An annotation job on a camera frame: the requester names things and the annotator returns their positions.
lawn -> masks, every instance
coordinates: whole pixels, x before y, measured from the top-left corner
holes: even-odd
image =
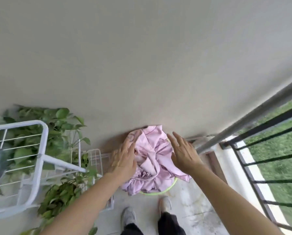
[[[259,125],[267,120],[289,110],[292,108],[292,101],[279,107],[273,112],[269,113],[264,118],[258,120],[254,125]],[[267,137],[271,134],[280,132],[289,127],[292,127],[292,120],[289,120],[280,126],[274,127],[271,130],[263,132],[259,135],[250,137],[245,140],[245,143],[251,143],[261,138]],[[277,138],[268,140],[266,142],[249,147],[250,153],[254,160],[263,160],[267,158],[279,157],[292,154],[292,132],[279,136]],[[266,180],[273,179],[292,179],[292,158],[276,162],[269,162],[258,165],[263,177]],[[278,202],[292,203],[292,184],[270,184],[270,189]],[[280,207],[286,220],[292,226],[292,208]]]

foot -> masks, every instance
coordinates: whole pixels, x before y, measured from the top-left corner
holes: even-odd
[[[127,207],[122,212],[122,229],[130,223],[136,223],[136,214],[132,207]]]
[[[168,196],[159,199],[159,212],[162,215],[164,212],[171,213],[171,201]]]

hand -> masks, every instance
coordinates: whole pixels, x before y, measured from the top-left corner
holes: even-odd
[[[198,166],[204,164],[191,143],[188,143],[176,132],[173,132],[173,135],[176,140],[170,134],[167,134],[174,149],[171,156],[172,162],[182,172],[190,175]]]
[[[136,171],[137,163],[134,160],[135,142],[128,148],[130,139],[126,138],[122,146],[111,154],[111,167],[107,173],[111,173],[119,180],[120,184],[132,178]]]

leg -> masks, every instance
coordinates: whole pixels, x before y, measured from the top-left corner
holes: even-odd
[[[143,235],[142,231],[136,226],[136,215],[132,207],[127,207],[122,213],[121,235]]]
[[[169,213],[171,212],[171,202],[167,196],[160,199],[159,211],[161,214],[158,221],[159,235],[186,235],[184,229],[180,227],[176,216]]]

pink cloth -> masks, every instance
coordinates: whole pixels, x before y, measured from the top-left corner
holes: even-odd
[[[122,185],[129,195],[140,191],[160,192],[169,188],[175,177],[189,182],[190,176],[175,167],[171,160],[173,148],[162,125],[148,126],[129,133],[130,145],[136,142],[137,169],[133,177]]]

